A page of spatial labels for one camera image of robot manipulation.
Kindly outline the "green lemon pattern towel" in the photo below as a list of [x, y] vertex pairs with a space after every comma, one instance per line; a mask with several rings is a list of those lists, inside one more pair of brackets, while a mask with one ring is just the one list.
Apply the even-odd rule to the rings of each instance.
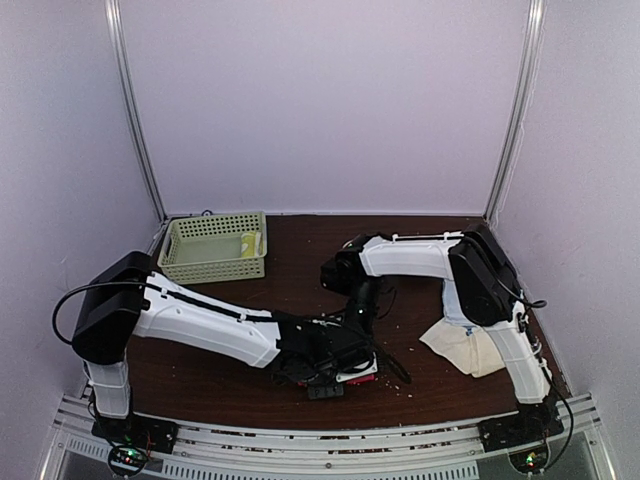
[[261, 231], [248, 231], [241, 234], [241, 254], [245, 258], [258, 258], [262, 256], [263, 234]]

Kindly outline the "pink towel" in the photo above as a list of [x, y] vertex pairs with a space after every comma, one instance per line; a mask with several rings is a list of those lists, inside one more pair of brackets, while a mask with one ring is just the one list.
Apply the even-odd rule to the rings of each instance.
[[359, 385], [367, 382], [371, 382], [375, 380], [375, 374], [338, 374], [334, 377], [316, 377], [310, 381], [299, 381], [296, 382], [297, 386], [300, 387], [316, 387], [316, 386], [331, 386], [331, 385]]

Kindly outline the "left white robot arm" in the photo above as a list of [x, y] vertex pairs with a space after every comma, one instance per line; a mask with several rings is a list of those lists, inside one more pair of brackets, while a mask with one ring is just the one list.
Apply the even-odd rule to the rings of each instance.
[[374, 338], [380, 286], [360, 280], [342, 309], [320, 315], [256, 310], [205, 296], [151, 267], [133, 251], [89, 284], [68, 291], [82, 304], [71, 337], [54, 333], [82, 359], [94, 410], [123, 444], [137, 442], [144, 424], [133, 412], [126, 350], [131, 337], [168, 340], [238, 360], [306, 387], [313, 399], [341, 395], [344, 384], [386, 365], [404, 383], [408, 371]]

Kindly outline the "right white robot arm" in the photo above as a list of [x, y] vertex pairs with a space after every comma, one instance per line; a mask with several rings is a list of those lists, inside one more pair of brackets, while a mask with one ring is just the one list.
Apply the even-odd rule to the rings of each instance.
[[526, 298], [516, 271], [484, 225], [426, 236], [360, 235], [321, 267], [328, 290], [353, 295], [366, 282], [387, 276], [442, 282], [442, 317], [420, 338], [461, 373], [481, 378], [506, 370], [518, 414], [512, 430], [535, 440], [556, 416], [559, 399], [531, 311], [544, 300]]

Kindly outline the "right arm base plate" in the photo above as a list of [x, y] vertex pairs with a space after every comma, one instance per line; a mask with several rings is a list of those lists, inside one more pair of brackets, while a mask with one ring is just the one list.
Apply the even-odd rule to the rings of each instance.
[[478, 433], [486, 453], [506, 450], [513, 469], [521, 474], [541, 474], [551, 466], [551, 436], [564, 432], [561, 420], [544, 422], [520, 414], [481, 421]]

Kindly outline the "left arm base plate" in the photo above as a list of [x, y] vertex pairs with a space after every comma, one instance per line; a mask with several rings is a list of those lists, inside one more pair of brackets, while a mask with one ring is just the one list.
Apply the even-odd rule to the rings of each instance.
[[173, 421], [137, 414], [113, 419], [95, 413], [93, 418], [91, 433], [108, 443], [107, 465], [119, 477], [140, 474], [154, 453], [173, 452], [179, 430]]

